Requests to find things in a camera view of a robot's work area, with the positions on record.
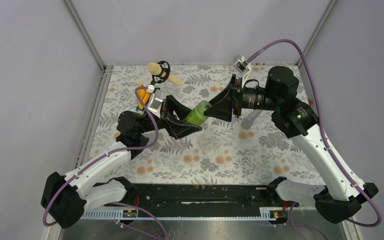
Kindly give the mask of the green pill bottle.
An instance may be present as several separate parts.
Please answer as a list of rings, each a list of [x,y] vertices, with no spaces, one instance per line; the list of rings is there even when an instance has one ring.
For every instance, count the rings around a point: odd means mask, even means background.
[[[212,105],[208,101],[202,100],[187,114],[187,116],[184,118],[184,121],[189,124],[200,126],[209,118],[204,113],[211,107]]]

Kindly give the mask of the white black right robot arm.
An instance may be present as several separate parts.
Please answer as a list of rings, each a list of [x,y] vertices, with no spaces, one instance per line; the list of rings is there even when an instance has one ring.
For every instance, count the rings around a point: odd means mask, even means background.
[[[230,122],[243,109],[271,111],[274,125],[303,151],[323,179],[323,185],[293,182],[278,177],[268,186],[267,201],[279,206],[284,201],[311,208],[327,221],[349,220],[365,202],[378,193],[372,182],[364,182],[349,168],[322,134],[321,121],[314,110],[297,98],[299,80],[286,66],[271,67],[264,87],[248,87],[232,76],[229,84],[210,100],[204,115]]]

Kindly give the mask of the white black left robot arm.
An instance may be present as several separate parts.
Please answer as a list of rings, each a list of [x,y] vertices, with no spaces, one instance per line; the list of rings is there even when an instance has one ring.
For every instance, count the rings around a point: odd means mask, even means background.
[[[53,225],[47,222],[48,216],[66,229],[88,210],[112,202],[124,206],[132,204],[135,192],[123,181],[115,179],[102,185],[95,184],[115,167],[129,162],[157,143],[156,138],[150,141],[144,133],[159,134],[159,130],[164,129],[172,138],[181,139],[202,130],[201,126],[184,121],[191,110],[172,95],[162,100],[158,110],[160,115],[149,109],[143,114],[129,110],[122,112],[117,125],[120,134],[102,155],[65,174],[55,171],[47,177],[40,201],[45,209],[42,219],[45,226]]]

